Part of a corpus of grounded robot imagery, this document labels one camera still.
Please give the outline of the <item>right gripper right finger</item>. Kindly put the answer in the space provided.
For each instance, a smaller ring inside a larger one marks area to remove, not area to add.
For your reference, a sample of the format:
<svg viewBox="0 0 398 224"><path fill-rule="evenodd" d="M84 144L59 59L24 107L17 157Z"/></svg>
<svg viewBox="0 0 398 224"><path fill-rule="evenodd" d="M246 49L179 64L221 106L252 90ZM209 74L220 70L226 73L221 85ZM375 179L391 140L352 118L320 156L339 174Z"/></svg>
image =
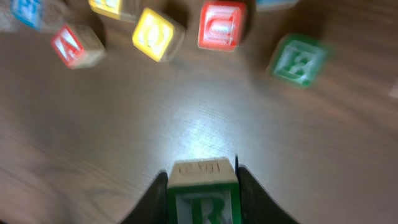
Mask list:
<svg viewBox="0 0 398 224"><path fill-rule="evenodd" d="M299 224L284 210L235 156L235 173L239 181L242 224Z"/></svg>

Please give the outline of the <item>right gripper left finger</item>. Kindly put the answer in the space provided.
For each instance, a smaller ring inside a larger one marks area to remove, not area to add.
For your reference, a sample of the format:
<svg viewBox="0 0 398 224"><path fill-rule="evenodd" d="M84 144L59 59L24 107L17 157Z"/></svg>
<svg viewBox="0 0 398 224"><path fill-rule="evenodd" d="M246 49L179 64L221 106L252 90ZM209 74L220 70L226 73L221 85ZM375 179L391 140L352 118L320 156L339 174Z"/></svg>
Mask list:
<svg viewBox="0 0 398 224"><path fill-rule="evenodd" d="M120 224L168 224L168 175L161 170Z"/></svg>

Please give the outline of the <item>green R block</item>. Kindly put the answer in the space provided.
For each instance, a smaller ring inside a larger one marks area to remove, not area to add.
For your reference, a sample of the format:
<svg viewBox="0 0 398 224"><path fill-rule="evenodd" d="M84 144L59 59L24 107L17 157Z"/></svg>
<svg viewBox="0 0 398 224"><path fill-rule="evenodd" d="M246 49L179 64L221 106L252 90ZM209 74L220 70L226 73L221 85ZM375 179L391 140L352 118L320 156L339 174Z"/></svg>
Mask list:
<svg viewBox="0 0 398 224"><path fill-rule="evenodd" d="M242 224L239 181L225 157L177 161L167 205L172 224Z"/></svg>

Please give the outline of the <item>green B block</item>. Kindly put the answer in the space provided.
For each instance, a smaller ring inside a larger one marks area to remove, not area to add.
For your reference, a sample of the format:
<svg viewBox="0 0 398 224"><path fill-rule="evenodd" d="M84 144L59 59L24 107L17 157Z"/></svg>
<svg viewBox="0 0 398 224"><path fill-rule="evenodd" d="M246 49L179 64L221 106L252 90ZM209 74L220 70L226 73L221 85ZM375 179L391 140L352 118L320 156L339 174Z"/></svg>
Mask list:
<svg viewBox="0 0 398 224"><path fill-rule="evenodd" d="M319 40L287 34L278 42L267 71L274 78L305 89L315 81L328 55L329 49Z"/></svg>

